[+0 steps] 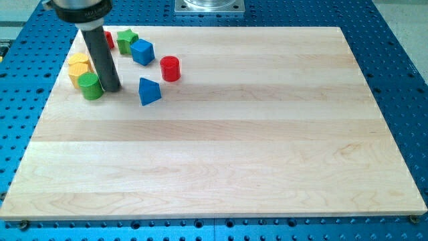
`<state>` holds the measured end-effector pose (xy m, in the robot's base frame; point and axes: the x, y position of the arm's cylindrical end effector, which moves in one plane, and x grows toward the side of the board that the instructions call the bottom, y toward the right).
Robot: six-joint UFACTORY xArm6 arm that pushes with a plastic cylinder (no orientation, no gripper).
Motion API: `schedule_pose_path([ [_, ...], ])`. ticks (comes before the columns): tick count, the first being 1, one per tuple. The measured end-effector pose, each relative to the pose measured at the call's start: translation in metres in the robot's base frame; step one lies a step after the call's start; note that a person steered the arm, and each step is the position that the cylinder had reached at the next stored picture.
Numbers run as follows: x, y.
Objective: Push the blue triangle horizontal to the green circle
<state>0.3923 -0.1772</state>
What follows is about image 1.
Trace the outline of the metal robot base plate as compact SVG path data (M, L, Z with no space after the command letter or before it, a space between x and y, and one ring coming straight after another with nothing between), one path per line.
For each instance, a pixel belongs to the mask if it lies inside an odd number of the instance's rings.
M175 13L244 13L244 0L175 0Z

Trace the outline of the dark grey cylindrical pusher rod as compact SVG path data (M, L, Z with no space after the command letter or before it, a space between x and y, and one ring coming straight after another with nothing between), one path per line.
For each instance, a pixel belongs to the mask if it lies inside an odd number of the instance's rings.
M102 26L84 31L82 36L90 53L102 88L107 92L118 92L121 84Z

